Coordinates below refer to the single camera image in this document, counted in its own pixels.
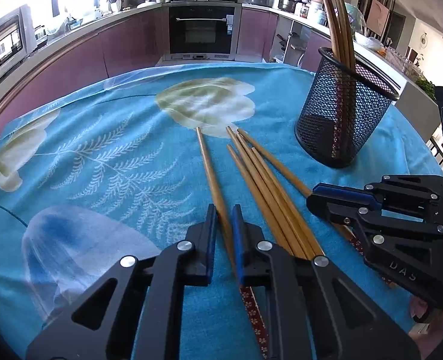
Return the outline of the right hand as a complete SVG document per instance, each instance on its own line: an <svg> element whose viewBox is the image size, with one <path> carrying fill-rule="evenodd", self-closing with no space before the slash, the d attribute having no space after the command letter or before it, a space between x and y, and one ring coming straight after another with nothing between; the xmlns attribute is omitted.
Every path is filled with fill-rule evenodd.
<svg viewBox="0 0 443 360"><path fill-rule="evenodd" d="M409 332L418 346L421 359L443 359L443 310L433 309L428 312L426 302L412 297L409 311L414 319L427 315L425 322L416 322Z"/></svg>

